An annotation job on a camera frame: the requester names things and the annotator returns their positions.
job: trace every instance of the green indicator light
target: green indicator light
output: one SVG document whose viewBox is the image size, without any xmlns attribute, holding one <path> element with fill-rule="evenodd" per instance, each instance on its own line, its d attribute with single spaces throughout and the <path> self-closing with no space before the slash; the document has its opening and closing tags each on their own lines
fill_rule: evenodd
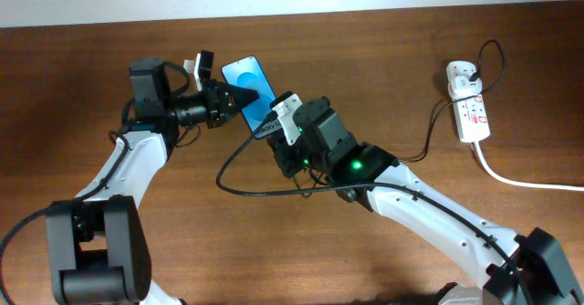
<svg viewBox="0 0 584 305">
<path fill-rule="evenodd" d="M 363 168 L 363 164 L 361 162 L 358 162 L 358 161 L 353 162 L 352 166 L 353 166 L 354 170 L 359 170 L 359 169 Z"/>
</svg>

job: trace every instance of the wooden table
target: wooden table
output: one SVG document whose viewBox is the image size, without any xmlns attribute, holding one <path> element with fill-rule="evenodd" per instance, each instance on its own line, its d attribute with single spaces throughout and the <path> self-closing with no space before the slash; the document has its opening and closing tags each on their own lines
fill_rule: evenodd
<svg viewBox="0 0 584 305">
<path fill-rule="evenodd" d="M 584 181 L 584 3 L 460 6 L 0 30 L 0 232 L 51 201 L 73 197 L 110 155 L 107 131 L 131 96 L 128 65 L 157 56 L 182 63 L 201 49 L 220 67 L 256 55 L 276 93 L 332 100 L 359 141 L 403 157 L 422 148 L 430 111 L 445 94 L 445 65 L 476 61 L 495 37 L 508 71 L 485 96 L 494 170 L 518 180 Z M 484 58 L 485 82 L 500 64 Z M 175 87 L 180 76 L 173 76 Z M 244 198 L 214 177 L 248 134 L 238 117 L 203 130 L 151 182 L 141 204 L 154 279 L 196 304 L 376 303 L 471 280 L 446 256 L 390 219 L 335 194 Z M 455 201 L 562 244 L 584 283 L 584 195 L 501 184 L 460 143 L 451 111 L 429 156 L 411 168 Z M 227 184 L 293 187 L 264 142 L 227 172 Z M 43 220 L 4 258 L 18 304 L 52 303 Z"/>
</svg>

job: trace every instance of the wood grain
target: wood grain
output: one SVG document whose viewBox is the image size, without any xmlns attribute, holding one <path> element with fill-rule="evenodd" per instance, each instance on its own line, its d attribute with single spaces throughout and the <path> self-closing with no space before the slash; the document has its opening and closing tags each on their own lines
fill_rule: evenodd
<svg viewBox="0 0 584 305">
<path fill-rule="evenodd" d="M 0 233 L 53 200 L 72 197 L 111 152 L 130 96 L 127 66 L 158 56 L 182 62 L 201 49 L 223 64 L 253 54 L 277 93 L 327 95 L 360 141 L 398 156 L 422 148 L 445 64 L 474 61 L 496 37 L 504 82 L 485 97 L 494 170 L 518 180 L 582 184 L 583 2 L 460 6 L 306 16 L 177 20 L 0 30 Z M 485 53 L 485 79 L 499 69 Z M 250 199 L 214 184 L 248 133 L 238 117 L 177 150 L 141 204 L 154 279 L 189 303 L 349 303 L 434 293 L 471 283 L 451 260 L 389 219 L 322 194 Z M 584 283 L 584 196 L 493 180 L 458 141 L 453 115 L 436 125 L 431 151 L 411 168 L 478 215 L 562 243 Z M 292 187 L 263 142 L 227 172 L 245 189 Z M 6 252 L 5 282 L 19 304 L 53 303 L 44 222 Z"/>
</svg>

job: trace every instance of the extension cord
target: extension cord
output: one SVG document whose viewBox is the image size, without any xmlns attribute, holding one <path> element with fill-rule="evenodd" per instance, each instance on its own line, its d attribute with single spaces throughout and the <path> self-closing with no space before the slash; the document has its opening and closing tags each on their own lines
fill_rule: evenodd
<svg viewBox="0 0 584 305">
<path fill-rule="evenodd" d="M 500 176 L 489 167 L 483 156 L 479 142 L 489 137 L 491 131 L 486 118 L 485 101 L 483 95 L 481 95 L 483 83 L 480 78 L 475 81 L 470 81 L 475 71 L 476 67 L 473 63 L 454 61 L 448 64 L 446 75 L 448 76 L 448 93 L 453 101 L 455 101 L 454 117 L 456 118 L 458 138 L 461 142 L 471 143 L 471 147 L 476 152 L 485 171 L 497 181 L 515 186 L 584 192 L 584 186 L 513 181 Z"/>
</svg>

